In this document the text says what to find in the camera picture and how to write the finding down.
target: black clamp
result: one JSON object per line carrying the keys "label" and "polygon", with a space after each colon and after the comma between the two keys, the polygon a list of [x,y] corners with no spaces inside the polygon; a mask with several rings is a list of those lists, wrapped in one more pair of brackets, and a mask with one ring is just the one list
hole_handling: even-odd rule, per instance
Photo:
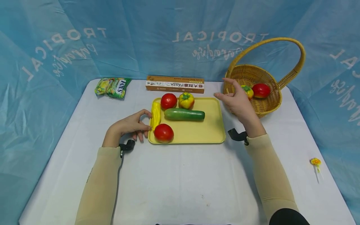
{"label": "black clamp", "polygon": [[228,131],[228,134],[230,135],[231,139],[234,141],[244,141],[245,145],[249,145],[247,141],[247,133],[246,131],[238,133],[235,128]]}
{"label": "black clamp", "polygon": [[122,158],[123,151],[129,152],[132,151],[135,147],[134,140],[128,140],[126,144],[119,144],[120,147],[120,158]]}

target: snack bag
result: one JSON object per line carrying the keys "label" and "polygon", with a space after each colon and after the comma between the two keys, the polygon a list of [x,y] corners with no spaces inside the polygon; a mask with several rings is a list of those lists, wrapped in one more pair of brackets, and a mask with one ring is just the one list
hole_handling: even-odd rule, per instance
{"label": "snack bag", "polygon": [[110,98],[124,98],[130,81],[130,78],[102,78],[95,88],[95,94],[97,96],[105,94]]}
{"label": "snack bag", "polygon": [[113,82],[114,78],[102,78],[95,88],[96,96],[105,94],[108,90],[108,86],[110,86]]}

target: red tomato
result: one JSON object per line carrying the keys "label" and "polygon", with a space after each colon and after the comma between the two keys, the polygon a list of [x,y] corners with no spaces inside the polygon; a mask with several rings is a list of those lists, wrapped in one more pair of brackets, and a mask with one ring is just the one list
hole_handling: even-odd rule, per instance
{"label": "red tomato", "polygon": [[267,98],[270,95],[270,88],[266,84],[255,84],[252,87],[254,91],[254,97],[256,98]]}
{"label": "red tomato", "polygon": [[169,143],[174,138],[174,131],[167,124],[159,124],[154,130],[155,138],[161,143]]}
{"label": "red tomato", "polygon": [[177,104],[177,97],[172,93],[164,94],[161,98],[160,104],[163,109],[173,108]]}

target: table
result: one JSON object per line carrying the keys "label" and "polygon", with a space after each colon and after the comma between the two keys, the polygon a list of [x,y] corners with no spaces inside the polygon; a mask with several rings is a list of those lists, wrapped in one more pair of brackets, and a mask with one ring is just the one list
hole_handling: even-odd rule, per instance
{"label": "table", "polygon": [[[75,221],[82,191],[107,128],[164,93],[133,80],[125,100],[96,97],[90,81],[20,219],[21,225],[68,225]],[[204,94],[221,90],[206,82]],[[355,224],[306,123],[286,87],[281,107],[262,118],[310,224]],[[221,104],[225,130],[243,126]],[[324,179],[309,159],[322,160]],[[113,224],[266,224],[243,143],[153,145],[139,141],[124,156]]]}

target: fake fruit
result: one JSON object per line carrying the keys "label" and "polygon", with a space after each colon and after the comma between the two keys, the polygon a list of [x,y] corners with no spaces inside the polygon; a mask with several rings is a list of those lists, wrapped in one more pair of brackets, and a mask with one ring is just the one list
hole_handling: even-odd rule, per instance
{"label": "fake fruit", "polygon": [[270,95],[270,88],[266,84],[255,84],[252,87],[254,91],[254,97],[256,98],[267,98]]}
{"label": "fake fruit", "polygon": [[155,138],[161,143],[169,143],[174,138],[174,131],[167,124],[159,124],[154,130]]}
{"label": "fake fruit", "polygon": [[190,93],[184,92],[179,96],[179,107],[190,109],[195,103],[194,96]]}
{"label": "fake fruit", "polygon": [[165,110],[165,118],[169,120],[191,120],[201,121],[205,119],[205,112],[172,108]]}
{"label": "fake fruit", "polygon": [[161,98],[160,103],[163,109],[173,108],[177,104],[177,97],[172,93],[166,93]]}
{"label": "fake fruit", "polygon": [[252,97],[254,96],[254,92],[251,89],[251,87],[247,86],[247,85],[241,85],[241,87],[244,89],[245,93],[248,96],[249,101],[252,99]]}
{"label": "fake fruit", "polygon": [[153,118],[151,118],[151,127],[153,130],[160,124],[161,121],[161,106],[158,102],[153,102],[153,105],[151,107],[151,114],[153,115]]}

